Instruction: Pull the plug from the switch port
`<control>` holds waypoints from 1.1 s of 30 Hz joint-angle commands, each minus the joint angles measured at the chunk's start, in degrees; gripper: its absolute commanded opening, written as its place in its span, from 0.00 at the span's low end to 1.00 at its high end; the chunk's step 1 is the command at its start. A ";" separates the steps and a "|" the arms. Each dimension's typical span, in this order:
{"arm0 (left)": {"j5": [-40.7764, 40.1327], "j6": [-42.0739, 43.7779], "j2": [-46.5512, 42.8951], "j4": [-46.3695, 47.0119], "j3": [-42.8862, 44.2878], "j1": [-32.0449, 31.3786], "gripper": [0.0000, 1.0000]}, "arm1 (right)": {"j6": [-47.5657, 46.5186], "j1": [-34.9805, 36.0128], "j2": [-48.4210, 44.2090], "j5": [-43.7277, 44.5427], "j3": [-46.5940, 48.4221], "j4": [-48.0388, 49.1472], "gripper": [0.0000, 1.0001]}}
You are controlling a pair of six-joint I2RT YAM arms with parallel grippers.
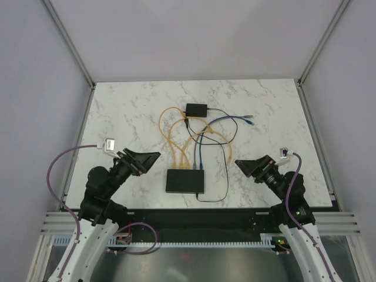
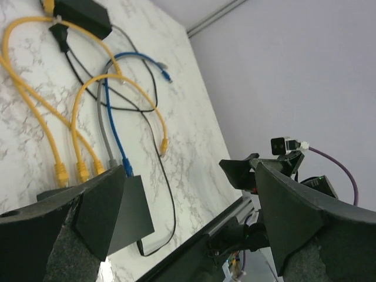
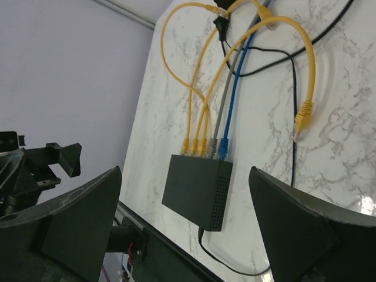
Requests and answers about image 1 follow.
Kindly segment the black network switch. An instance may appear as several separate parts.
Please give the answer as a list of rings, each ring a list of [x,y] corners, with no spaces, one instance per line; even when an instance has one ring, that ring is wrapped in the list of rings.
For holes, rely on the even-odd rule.
[[[168,169],[166,193],[203,194],[204,170]]]

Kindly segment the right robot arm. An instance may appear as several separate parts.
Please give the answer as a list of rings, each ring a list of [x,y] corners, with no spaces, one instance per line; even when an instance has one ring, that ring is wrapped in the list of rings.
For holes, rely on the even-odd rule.
[[[298,263],[304,281],[341,281],[319,235],[315,217],[304,193],[304,177],[300,174],[303,161],[299,154],[295,171],[281,174],[277,162],[269,155],[256,160],[236,160],[235,164],[255,183],[265,184],[281,203],[271,206],[268,223],[280,231]]]

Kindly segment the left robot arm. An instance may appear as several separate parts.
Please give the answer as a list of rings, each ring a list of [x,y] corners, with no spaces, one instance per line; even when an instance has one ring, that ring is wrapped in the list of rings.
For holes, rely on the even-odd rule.
[[[68,206],[76,224],[69,244],[49,281],[89,281],[109,240],[133,224],[127,208],[111,197],[131,176],[146,174],[160,157],[159,152],[136,153],[124,149],[113,155],[110,169],[90,169],[78,213]]]

